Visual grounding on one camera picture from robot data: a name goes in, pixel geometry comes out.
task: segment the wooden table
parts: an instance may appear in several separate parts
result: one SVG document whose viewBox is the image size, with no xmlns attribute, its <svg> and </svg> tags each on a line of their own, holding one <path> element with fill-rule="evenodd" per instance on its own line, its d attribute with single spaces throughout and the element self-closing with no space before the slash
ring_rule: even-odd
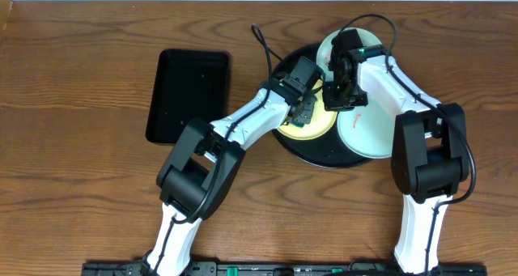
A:
<svg viewBox="0 0 518 276">
<path fill-rule="evenodd" d="M 157 171 L 170 147 L 144 137 L 166 48 L 232 55 L 228 110 L 266 77 L 259 23 L 282 55 L 366 12 L 400 29 L 394 55 L 428 94 L 465 110 L 475 194 L 451 206 L 439 259 L 517 274 L 518 11 L 468 2 L 16 2 L 0 52 L 0 270 L 79 275 L 141 257 L 161 221 Z M 389 42 L 380 20 L 358 22 Z M 460 192 L 467 189 L 467 183 Z M 221 261 L 389 258 L 402 198 L 389 160 L 303 163 L 267 134 L 251 147 L 192 254 Z"/>
</svg>

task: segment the black plate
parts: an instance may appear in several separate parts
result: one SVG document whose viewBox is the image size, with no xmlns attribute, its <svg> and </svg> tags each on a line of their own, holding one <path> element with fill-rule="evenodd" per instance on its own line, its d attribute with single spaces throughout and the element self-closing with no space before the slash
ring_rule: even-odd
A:
<svg viewBox="0 0 518 276">
<path fill-rule="evenodd" d="M 274 76 L 282 76 L 284 72 L 289 72 L 295 66 L 300 57 L 305 56 L 312 61 L 316 61 L 316 52 L 320 44 L 307 45 L 297 49 L 288 55 L 284 62 L 275 67 Z M 273 130 L 277 140 L 290 153 L 299 159 L 326 168 L 351 168 L 362 165 L 370 159 L 357 155 L 351 151 L 340 139 L 337 129 L 337 122 L 325 134 L 318 138 L 300 141 L 288 138 L 278 130 Z"/>
</svg>

